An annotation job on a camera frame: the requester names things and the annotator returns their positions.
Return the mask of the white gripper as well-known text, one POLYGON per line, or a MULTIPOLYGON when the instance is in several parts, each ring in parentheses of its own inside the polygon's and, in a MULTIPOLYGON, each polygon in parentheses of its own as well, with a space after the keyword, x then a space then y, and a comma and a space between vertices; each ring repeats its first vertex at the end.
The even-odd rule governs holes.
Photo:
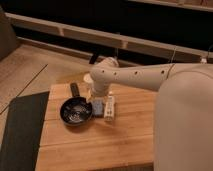
POLYGON ((108 94, 109 85, 101 82, 91 81, 88 83, 88 98, 94 99, 104 97, 108 94))

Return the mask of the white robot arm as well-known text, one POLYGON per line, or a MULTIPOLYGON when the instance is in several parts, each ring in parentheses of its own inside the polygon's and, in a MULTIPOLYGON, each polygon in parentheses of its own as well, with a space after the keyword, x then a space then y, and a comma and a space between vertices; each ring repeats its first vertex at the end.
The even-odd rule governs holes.
POLYGON ((213 64, 125 67, 108 57, 90 70, 92 94, 112 83, 152 90, 154 171, 213 171, 213 64))

